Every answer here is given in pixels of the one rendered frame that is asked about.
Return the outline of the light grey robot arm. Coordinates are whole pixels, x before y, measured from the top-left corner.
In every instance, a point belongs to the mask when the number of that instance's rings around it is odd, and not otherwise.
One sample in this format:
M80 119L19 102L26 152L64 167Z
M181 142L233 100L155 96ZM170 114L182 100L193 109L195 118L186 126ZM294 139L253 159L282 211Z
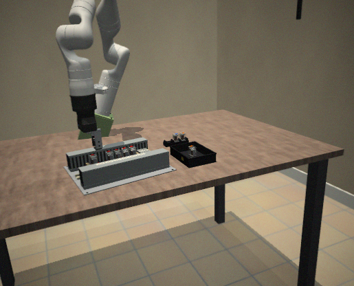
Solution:
M85 50L93 44L92 22L96 12L102 38L104 59L116 65L103 70L99 84L108 87L108 94L96 94L95 113L109 116L129 60L128 48L115 44L111 39L120 31L121 22L117 0L102 0L96 10L94 0L74 0L70 13L71 25L61 25L56 31L56 41L67 66L69 79L92 78L91 63L76 55L74 50Z

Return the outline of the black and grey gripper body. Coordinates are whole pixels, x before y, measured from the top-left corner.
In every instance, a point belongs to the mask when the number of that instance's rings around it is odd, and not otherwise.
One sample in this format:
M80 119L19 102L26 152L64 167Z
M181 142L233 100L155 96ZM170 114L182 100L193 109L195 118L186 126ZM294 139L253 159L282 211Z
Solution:
M69 92L72 110L77 114L78 128L83 133L97 131L96 94L108 94L108 87L94 84L93 78L69 79Z

